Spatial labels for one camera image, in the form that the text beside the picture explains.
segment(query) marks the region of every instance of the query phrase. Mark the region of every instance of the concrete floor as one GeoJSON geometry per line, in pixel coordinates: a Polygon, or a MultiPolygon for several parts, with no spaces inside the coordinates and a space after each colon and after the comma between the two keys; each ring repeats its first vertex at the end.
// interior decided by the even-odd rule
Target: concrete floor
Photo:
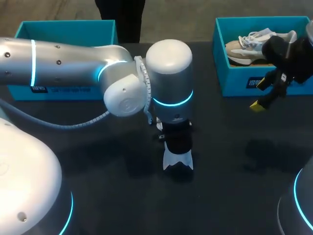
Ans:
{"type": "MultiPolygon", "coordinates": [[[[312,0],[146,0],[142,42],[210,41],[216,17],[313,17],[312,0]]],[[[0,0],[0,36],[14,36],[21,21],[100,19],[93,0],[0,0]]]]}

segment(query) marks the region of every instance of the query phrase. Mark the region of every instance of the table surface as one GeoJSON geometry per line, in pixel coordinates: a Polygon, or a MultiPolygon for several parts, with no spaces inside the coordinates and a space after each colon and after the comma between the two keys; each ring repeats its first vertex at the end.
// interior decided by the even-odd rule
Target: table surface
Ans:
{"type": "MultiPolygon", "coordinates": [[[[58,156],[83,234],[279,235],[279,197],[313,153],[313,96],[287,97],[255,114],[249,110],[253,97],[222,98],[212,44],[189,46],[195,80],[193,178],[164,174],[163,146],[153,140],[156,128],[143,113],[110,116],[67,132],[9,114],[58,156]]],[[[149,45],[125,47],[145,56],[149,45]]],[[[105,111],[100,101],[14,105],[57,124],[84,122],[105,111]]]]}

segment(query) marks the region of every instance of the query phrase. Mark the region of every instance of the white sneaker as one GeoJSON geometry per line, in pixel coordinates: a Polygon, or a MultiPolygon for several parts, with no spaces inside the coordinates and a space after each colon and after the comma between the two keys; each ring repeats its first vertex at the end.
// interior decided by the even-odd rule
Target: white sneaker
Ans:
{"type": "Polygon", "coordinates": [[[262,54],[262,46],[271,36],[279,36],[287,42],[294,42],[297,39],[297,33],[275,33],[269,28],[260,32],[251,32],[247,37],[239,36],[238,41],[232,41],[225,45],[226,53],[231,61],[241,65],[250,65],[252,62],[265,59],[262,54]]]}

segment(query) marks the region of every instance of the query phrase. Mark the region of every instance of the teal box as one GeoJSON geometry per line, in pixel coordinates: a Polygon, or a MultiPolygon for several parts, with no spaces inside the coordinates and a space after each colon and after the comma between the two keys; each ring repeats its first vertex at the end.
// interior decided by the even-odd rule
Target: teal box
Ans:
{"type": "MultiPolygon", "coordinates": [[[[115,21],[24,21],[15,37],[85,47],[118,44],[115,21]]],[[[99,87],[8,86],[8,88],[15,100],[103,99],[99,87]]]]}
{"type": "MultiPolygon", "coordinates": [[[[298,37],[306,34],[308,17],[233,17],[216,18],[213,34],[213,56],[223,96],[264,95],[256,88],[264,75],[275,69],[273,66],[231,67],[225,44],[238,40],[238,36],[247,36],[250,32],[265,28],[277,33],[297,32],[298,37]]],[[[288,88],[289,95],[313,94],[313,79],[305,84],[292,83],[288,88]]]]}

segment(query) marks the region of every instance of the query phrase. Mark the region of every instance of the person's leg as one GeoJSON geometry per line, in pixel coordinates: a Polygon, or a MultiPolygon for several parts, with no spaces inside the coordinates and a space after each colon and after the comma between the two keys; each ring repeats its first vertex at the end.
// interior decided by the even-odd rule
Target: person's leg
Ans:
{"type": "Polygon", "coordinates": [[[141,18],[146,0],[123,0],[121,12],[123,15],[122,38],[126,43],[139,43],[141,33],[141,18]]]}
{"type": "Polygon", "coordinates": [[[115,20],[119,43],[139,43],[145,0],[95,0],[101,19],[115,20]]]}

